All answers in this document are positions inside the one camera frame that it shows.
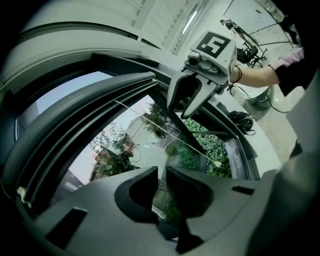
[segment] black cable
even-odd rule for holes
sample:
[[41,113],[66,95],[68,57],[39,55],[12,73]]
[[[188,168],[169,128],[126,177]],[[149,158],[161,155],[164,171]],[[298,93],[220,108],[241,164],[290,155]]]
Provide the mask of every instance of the black cable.
[[238,85],[235,85],[235,84],[233,84],[232,83],[232,85],[229,85],[231,88],[232,87],[235,87],[235,88],[239,88],[240,90],[242,90],[245,94],[246,94],[246,96],[248,97],[248,98],[250,98],[251,100],[253,100],[253,101],[255,101],[256,103],[266,103],[266,102],[268,102],[269,103],[269,105],[270,105],[270,107],[271,108],[273,108],[275,111],[277,111],[277,112],[279,112],[279,113],[282,113],[282,114],[287,114],[287,113],[289,113],[289,111],[280,111],[279,109],[277,109],[277,108],[275,108],[273,105],[272,105],[272,103],[271,103],[271,101],[270,101],[270,99],[266,99],[266,100],[264,100],[264,101],[259,101],[259,100],[256,100],[255,98],[252,98],[244,89],[242,89],[240,86],[238,86]]

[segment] sky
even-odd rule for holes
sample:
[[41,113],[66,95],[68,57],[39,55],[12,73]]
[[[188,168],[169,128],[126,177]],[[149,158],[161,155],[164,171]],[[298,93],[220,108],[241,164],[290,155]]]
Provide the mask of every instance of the sky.
[[[52,104],[56,103],[63,97],[79,90],[83,87],[91,85],[93,83],[109,79],[112,76],[102,73],[102,72],[94,72],[90,74],[86,74],[80,77],[77,77],[73,80],[70,80],[55,89],[49,91],[41,98],[36,101],[37,108],[39,114],[44,112],[47,108],[49,108]],[[148,103],[152,103],[153,100],[146,96],[135,103],[130,109],[138,112],[140,115],[144,113],[144,111],[148,111]],[[119,115],[116,119],[114,119],[114,123],[118,129],[126,130],[129,123],[137,118],[139,115],[130,109],[127,109],[121,115]],[[106,135],[110,134],[110,126],[107,125],[104,128]],[[92,168],[95,164],[94,160],[94,152],[89,145],[87,145],[83,151],[78,155],[78,157],[73,161],[69,170],[83,183],[87,184],[90,178],[90,174],[92,172]]]

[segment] black sleeve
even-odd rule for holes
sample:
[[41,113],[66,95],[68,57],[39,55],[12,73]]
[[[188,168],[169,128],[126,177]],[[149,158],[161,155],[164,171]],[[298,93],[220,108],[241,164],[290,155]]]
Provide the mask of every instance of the black sleeve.
[[281,65],[274,71],[279,78],[279,87],[284,96],[287,96],[297,86],[306,89],[309,85],[309,71],[304,59],[289,66]]

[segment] bracelet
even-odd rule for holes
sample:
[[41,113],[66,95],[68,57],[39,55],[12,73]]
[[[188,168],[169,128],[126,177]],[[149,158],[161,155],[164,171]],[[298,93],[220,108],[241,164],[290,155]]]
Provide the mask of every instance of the bracelet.
[[239,70],[239,75],[238,75],[238,79],[236,81],[234,81],[234,83],[238,83],[240,81],[240,79],[242,78],[242,70],[240,67],[238,67],[237,65],[235,65],[235,67],[238,68]]

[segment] human arm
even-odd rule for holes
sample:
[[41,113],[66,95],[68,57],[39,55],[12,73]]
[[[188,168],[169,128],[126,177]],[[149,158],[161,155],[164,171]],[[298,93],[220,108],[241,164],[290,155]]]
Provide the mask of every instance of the human arm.
[[236,82],[241,76],[237,83],[250,86],[250,87],[266,87],[279,84],[279,78],[274,69],[270,66],[263,69],[253,69],[253,68],[240,68],[242,71],[242,76],[238,67],[234,67],[230,76],[230,82]]

